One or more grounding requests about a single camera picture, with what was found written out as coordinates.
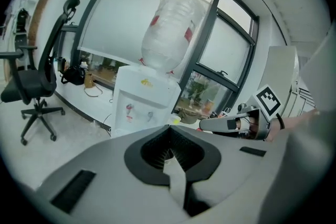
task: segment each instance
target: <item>black vent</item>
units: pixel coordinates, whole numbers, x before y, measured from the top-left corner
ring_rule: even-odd
[[[259,156],[259,157],[263,157],[266,154],[266,151],[258,150],[256,148],[251,148],[251,147],[248,147],[248,146],[243,146],[240,149],[240,151],[246,152],[246,153],[249,153],[249,154],[252,154],[252,155],[256,155],[256,156]]]
[[[146,142],[141,148],[142,158],[152,167],[162,170],[169,150],[168,130]]]
[[[175,130],[171,130],[171,150],[183,171],[199,163],[204,157],[204,150],[199,145]]]
[[[51,201],[51,204],[65,213],[70,213],[95,175],[91,171],[81,170]]]

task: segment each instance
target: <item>black slot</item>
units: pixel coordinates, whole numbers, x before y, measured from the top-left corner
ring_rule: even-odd
[[[51,201],[51,204],[65,213],[70,213],[95,175],[91,171],[81,170]]]
[[[262,151],[262,150],[257,150],[256,148],[251,148],[248,146],[243,146],[240,151],[252,154],[252,155],[256,155],[259,157],[263,157],[266,154],[266,151]]]

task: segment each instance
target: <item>plastic water jug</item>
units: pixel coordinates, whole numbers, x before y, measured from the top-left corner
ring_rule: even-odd
[[[161,0],[142,40],[143,64],[164,72],[176,68],[204,14],[199,0]]]

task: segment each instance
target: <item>floor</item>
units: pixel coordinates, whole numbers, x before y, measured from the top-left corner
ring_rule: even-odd
[[[22,119],[20,110],[32,109],[33,103],[0,104],[1,156],[11,175],[32,189],[38,188],[51,172],[85,149],[110,138],[106,130],[79,116],[55,95],[46,101],[48,107],[62,106],[66,111],[65,116],[60,112],[44,115],[55,130],[57,140],[50,140],[49,132],[37,120],[26,135],[26,146],[20,143],[20,134],[28,119]]]

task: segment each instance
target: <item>cable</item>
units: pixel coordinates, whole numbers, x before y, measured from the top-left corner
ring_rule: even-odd
[[[246,120],[246,121],[248,121],[248,123],[249,123],[249,124],[252,124],[252,125],[256,125],[256,126],[258,126],[258,124],[257,124],[257,123],[251,123],[251,121],[249,121],[247,118],[240,118],[240,119],[243,119],[243,120]]]
[[[111,114],[109,114],[106,118],[105,118],[105,120],[103,121],[103,124],[105,124],[105,121],[107,120],[107,118],[109,117],[109,116],[111,116],[112,115],[112,113]],[[109,131],[108,130],[106,130],[106,129],[104,129],[108,134],[109,134],[109,136],[110,137],[112,137],[111,136],[111,133],[109,133]]]
[[[282,117],[279,115],[279,113],[277,113],[277,118],[280,122],[280,130],[285,128],[285,124],[283,123],[284,121],[282,120]]]

